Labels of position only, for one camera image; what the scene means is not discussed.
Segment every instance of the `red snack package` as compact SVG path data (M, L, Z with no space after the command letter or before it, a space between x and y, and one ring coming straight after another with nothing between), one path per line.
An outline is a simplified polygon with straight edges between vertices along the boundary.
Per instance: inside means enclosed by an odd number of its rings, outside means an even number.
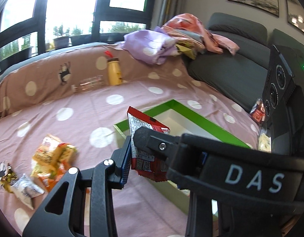
M137 149L133 143L133 135L135 131L142 126L166 134L169 134L170 129L156 119L151 118L132 107L129 107L127 114L131 133L131 169L135 169L139 175L147 177L155 182L167 181L165 177L167 171L165 161Z

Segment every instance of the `pink cloth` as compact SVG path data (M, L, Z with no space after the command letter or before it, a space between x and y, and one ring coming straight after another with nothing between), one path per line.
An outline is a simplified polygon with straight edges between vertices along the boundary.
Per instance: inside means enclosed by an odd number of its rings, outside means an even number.
M108 85L106 50L120 60L125 82L119 86ZM73 94L72 85L96 75L102 75L107 86ZM170 56L163 65L148 66L117 45L99 45L33 62L4 78L0 104L8 116L0 119L0 162L8 161L19 173L29 175L31 157L50 133L77 147L73 166L92 168L117 149L113 125L127 118L129 106L146 111L171 99L257 148L258 126L249 114L207 84L192 79L181 58ZM45 195L33 199L34 208ZM187 216L134 170L125 188L113 191L113 201L119 236L185 235ZM34 213L1 188L0 209L20 234ZM85 211L87 235L89 194Z
M205 29L203 23L194 15L184 13L175 16L164 26L168 26L174 29L188 30L197 34L200 34L203 38L206 49L214 53L223 53L223 50L219 47L226 48L232 55L240 49L240 47L230 39L219 35L213 35Z

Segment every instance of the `polka dot bedsheet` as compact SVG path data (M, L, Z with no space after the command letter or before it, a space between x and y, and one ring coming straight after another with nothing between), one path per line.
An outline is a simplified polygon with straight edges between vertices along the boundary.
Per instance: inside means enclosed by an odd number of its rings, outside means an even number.
M120 59L124 79L120 86L108 85L107 49ZM73 85L96 75L103 76L105 86L73 93ZM8 161L17 172L29 175L31 157L50 133L77 147L74 166L81 170L94 167L117 148L113 125L126 119L129 106L145 111L171 99L257 148L258 126L249 115L215 89L192 79L179 57L151 66L118 46L101 45L33 62L4 78L0 84L0 110L5 115L0 119L0 161ZM34 208L46 195L33 199ZM89 199L87 194L86 235ZM113 191L113 201L119 236L185 234L187 216L135 171L130 172L123 190ZM0 209L20 234L34 213L1 188Z

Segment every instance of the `plant pot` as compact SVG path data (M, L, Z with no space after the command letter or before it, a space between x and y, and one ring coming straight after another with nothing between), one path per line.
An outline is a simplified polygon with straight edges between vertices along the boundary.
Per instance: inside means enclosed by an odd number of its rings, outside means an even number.
M53 40L56 50L69 46L69 37L59 37Z
M31 48L28 47L24 50L21 50L12 56L7 57L6 59L0 61L0 69L1 72L8 69L10 66L17 64L19 62L25 61L26 59L31 57Z
M92 35L80 35L80 36L72 36L71 37L71 43L72 46L84 44L84 43L90 43L91 42Z

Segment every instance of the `wall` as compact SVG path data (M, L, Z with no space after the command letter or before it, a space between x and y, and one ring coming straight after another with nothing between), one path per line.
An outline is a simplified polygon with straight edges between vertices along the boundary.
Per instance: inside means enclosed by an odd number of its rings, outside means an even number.
M268 30L268 35L274 28L277 28L304 45L304 34L287 22L286 0L279 0L279 18L259 9L227 0L187 0L185 12L195 15L204 24L208 22L214 12L235 15L263 24Z

